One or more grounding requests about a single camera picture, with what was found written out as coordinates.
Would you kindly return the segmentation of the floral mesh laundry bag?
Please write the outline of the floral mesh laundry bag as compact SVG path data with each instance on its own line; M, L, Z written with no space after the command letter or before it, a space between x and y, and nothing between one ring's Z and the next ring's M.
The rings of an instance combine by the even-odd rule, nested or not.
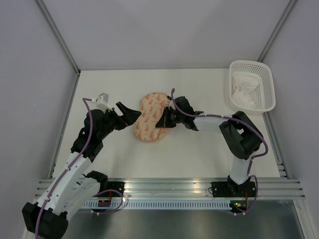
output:
M154 92L144 96L140 101L140 117L135 122L135 136L145 142L160 140L169 131L168 128L156 128L165 107L170 105L167 94Z

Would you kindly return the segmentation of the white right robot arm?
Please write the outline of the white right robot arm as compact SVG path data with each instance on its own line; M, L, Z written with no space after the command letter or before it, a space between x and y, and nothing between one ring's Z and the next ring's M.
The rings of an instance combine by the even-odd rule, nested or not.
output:
M265 142L263 135L242 111L231 116L206 114L195 111L186 97L171 98L169 106L156 124L156 128L174 128L183 124L193 131L213 131L220 133L230 152L233 154L233 164L227 177L227 190L230 195L238 197L246 190L250 181L249 170L256 151Z

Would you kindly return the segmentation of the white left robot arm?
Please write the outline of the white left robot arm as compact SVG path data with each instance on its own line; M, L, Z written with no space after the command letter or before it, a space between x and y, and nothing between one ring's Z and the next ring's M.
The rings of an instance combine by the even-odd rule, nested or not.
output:
M77 182L103 148L104 138L133 125L141 115L121 102L116 106L121 115L108 106L87 110L84 126L63 169L36 202L26 203L22 208L26 229L34 233L36 239L62 238L71 219L88 200L108 194L108 176L103 173L91 171L80 185Z

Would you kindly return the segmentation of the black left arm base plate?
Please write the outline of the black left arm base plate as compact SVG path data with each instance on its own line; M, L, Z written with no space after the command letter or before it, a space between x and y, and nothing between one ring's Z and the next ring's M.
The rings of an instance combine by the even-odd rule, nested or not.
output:
M103 183L100 186L98 197L106 197L106 198L119 198L120 195L124 194L125 182L123 181L111 181L108 183Z

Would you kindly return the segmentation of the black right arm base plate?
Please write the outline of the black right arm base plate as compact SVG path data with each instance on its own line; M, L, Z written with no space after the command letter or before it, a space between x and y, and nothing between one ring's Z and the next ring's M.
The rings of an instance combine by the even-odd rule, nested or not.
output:
M249 181L241 185L230 184L226 181L211 182L212 195L215 198L254 198L256 196L256 184Z

